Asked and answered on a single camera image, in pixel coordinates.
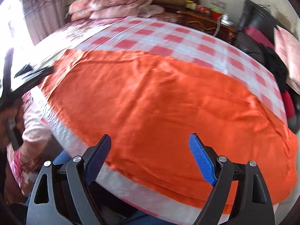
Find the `person's left hand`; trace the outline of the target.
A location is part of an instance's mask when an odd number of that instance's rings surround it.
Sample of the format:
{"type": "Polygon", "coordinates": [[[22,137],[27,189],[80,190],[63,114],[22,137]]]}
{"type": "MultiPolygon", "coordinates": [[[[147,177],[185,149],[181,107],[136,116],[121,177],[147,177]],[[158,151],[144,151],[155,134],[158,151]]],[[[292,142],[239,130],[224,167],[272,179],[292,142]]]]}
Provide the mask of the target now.
{"type": "Polygon", "coordinates": [[[12,106],[1,111],[1,152],[4,152],[9,144],[17,150],[23,144],[24,109],[22,100],[16,100],[12,106]]]}

